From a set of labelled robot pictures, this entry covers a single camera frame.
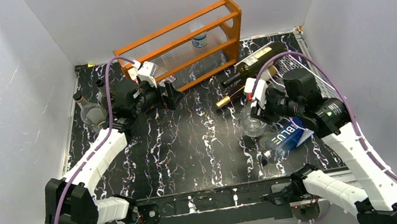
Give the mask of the brown wine bottle silver cap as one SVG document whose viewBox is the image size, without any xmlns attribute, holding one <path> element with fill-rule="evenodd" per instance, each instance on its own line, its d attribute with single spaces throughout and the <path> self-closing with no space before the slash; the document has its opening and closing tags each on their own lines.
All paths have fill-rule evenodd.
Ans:
<svg viewBox="0 0 397 224">
<path fill-rule="evenodd" d="M 98 89 L 98 95 L 97 95 L 97 100 L 99 104 L 105 109 L 106 111 L 108 110 L 108 104 L 110 103 L 110 99 L 107 97 L 107 89 L 105 85 L 105 81 L 102 79 L 98 79 L 96 81 L 96 86 Z"/>
</svg>

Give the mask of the clear glass bottle black cap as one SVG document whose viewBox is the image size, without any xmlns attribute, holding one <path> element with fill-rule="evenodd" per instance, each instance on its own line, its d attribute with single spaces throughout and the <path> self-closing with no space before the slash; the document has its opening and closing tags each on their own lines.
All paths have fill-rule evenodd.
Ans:
<svg viewBox="0 0 397 224">
<path fill-rule="evenodd" d="M 74 93 L 73 99 L 80 107 L 82 121 L 95 133 L 99 133 L 106 123 L 105 109 L 97 103 L 88 101 L 79 91 Z"/>
</svg>

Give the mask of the clear round glass bottle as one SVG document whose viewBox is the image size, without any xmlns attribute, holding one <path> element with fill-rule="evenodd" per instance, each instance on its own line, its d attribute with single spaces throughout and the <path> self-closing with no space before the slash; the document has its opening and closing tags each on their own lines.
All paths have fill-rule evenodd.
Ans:
<svg viewBox="0 0 397 224">
<path fill-rule="evenodd" d="M 260 137 L 267 130 L 267 124 L 251 117 L 251 102 L 247 102 L 241 110 L 241 127 L 243 134 L 250 137 Z"/>
</svg>

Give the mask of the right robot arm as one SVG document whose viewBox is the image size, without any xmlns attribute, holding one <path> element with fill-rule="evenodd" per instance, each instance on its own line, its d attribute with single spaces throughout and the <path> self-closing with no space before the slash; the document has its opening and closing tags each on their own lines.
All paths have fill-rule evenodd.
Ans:
<svg viewBox="0 0 397 224">
<path fill-rule="evenodd" d="M 328 176 L 316 166 L 305 165 L 291 175 L 291 190 L 299 199 L 319 196 L 355 216 L 359 224 L 397 224 L 397 177 L 354 128 L 346 104 L 326 98 L 315 75 L 305 68 L 283 75 L 284 91 L 270 88 L 265 80 L 249 78 L 245 94 L 251 115 L 265 123 L 296 117 L 339 155 L 359 186 Z"/>
</svg>

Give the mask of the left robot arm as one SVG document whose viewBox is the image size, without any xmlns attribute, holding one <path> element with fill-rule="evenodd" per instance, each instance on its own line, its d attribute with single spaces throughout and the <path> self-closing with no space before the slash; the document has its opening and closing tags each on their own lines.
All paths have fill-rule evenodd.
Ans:
<svg viewBox="0 0 397 224">
<path fill-rule="evenodd" d="M 110 164 L 127 147 L 138 117 L 153 108 L 174 111 L 183 97 L 170 81 L 118 84 L 95 142 L 71 170 L 46 184 L 46 224 L 137 224 L 140 214 L 135 199 L 119 194 L 106 199 L 92 196 Z"/>
</svg>

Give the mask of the blue square glass bottle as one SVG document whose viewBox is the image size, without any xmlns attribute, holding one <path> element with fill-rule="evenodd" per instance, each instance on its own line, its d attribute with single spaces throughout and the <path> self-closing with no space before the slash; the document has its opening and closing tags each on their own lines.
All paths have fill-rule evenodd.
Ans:
<svg viewBox="0 0 397 224">
<path fill-rule="evenodd" d="M 304 126 L 299 118 L 290 118 L 289 122 L 274 133 L 268 133 L 260 138 L 261 165 L 266 166 L 270 161 L 281 159 L 289 152 L 293 151 L 314 132 Z"/>
</svg>

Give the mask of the gold capped dark bottle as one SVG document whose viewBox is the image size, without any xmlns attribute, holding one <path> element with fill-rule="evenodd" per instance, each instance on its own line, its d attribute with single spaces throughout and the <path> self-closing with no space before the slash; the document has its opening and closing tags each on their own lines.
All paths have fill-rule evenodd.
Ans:
<svg viewBox="0 0 397 224">
<path fill-rule="evenodd" d="M 244 88 L 245 88 L 245 86 L 241 85 L 241 86 L 238 86 L 235 90 L 226 94 L 224 97 L 222 97 L 219 101 L 217 101 L 215 103 L 216 109 L 221 109 L 222 107 L 225 107 L 233 100 L 243 96 Z"/>
</svg>

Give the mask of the dark green wine bottle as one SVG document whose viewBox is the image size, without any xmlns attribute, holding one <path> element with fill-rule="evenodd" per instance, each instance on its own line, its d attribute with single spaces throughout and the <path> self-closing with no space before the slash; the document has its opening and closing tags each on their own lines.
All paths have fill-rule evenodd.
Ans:
<svg viewBox="0 0 397 224">
<path fill-rule="evenodd" d="M 241 79 L 257 75 L 268 60 L 286 50 L 287 48 L 283 43 L 270 42 L 240 61 L 234 68 L 234 75 L 222 82 L 221 86 L 227 88 Z"/>
</svg>

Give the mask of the orange wooden shelf rack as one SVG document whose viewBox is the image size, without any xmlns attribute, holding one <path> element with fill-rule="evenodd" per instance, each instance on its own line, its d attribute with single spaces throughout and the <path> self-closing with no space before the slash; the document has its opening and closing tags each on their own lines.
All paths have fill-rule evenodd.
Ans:
<svg viewBox="0 0 397 224">
<path fill-rule="evenodd" d="M 164 83 L 175 76 L 173 86 L 186 91 L 200 82 L 235 65 L 239 60 L 242 11 L 233 0 L 219 0 L 183 19 L 114 50 L 129 78 L 130 60 L 149 61 L 157 65 L 155 80 Z M 190 25 L 202 23 L 194 32 Z M 207 32 L 207 44 L 196 48 L 191 39 Z"/>
</svg>

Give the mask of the marker pen pack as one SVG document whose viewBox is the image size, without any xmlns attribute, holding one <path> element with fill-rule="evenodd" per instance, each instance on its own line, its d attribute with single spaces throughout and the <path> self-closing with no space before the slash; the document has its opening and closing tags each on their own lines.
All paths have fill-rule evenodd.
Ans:
<svg viewBox="0 0 397 224">
<path fill-rule="evenodd" d="M 175 82 L 176 81 L 176 77 L 175 76 L 168 76 L 167 78 L 164 79 L 164 81 L 168 81 L 168 82 Z"/>
</svg>

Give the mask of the white red small box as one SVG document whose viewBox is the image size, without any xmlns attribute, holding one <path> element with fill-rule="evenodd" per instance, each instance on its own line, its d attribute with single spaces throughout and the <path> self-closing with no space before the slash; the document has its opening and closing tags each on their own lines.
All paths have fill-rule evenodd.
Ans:
<svg viewBox="0 0 397 224">
<path fill-rule="evenodd" d="M 137 76 L 138 76 L 137 72 L 138 72 L 138 70 L 134 67 L 132 67 L 131 69 L 128 69 L 128 74 L 129 74 L 130 79 L 135 82 L 137 81 Z"/>
</svg>

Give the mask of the small blue labelled jar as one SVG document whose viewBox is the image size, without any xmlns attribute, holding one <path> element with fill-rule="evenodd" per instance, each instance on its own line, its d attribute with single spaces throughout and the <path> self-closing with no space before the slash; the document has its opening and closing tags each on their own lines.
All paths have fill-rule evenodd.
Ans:
<svg viewBox="0 0 397 224">
<path fill-rule="evenodd" d="M 202 23 L 195 23 L 190 25 L 190 31 L 194 32 L 200 28 L 203 28 L 203 24 Z M 206 46 L 207 44 L 207 32 L 201 32 L 200 34 L 198 34 L 197 36 L 192 37 L 191 39 L 191 43 L 194 47 L 196 48 L 201 48 Z"/>
</svg>

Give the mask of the black metal base rail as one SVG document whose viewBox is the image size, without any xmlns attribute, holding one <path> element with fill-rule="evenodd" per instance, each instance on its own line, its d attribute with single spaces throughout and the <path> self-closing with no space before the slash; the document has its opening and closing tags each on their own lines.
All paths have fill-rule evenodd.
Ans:
<svg viewBox="0 0 397 224">
<path fill-rule="evenodd" d="M 325 206 L 328 201 L 322 193 L 301 195 L 290 187 L 291 178 L 283 176 L 140 199 L 135 211 L 141 220 L 132 224 L 235 224 L 286 219 L 300 214 L 305 206 Z"/>
</svg>

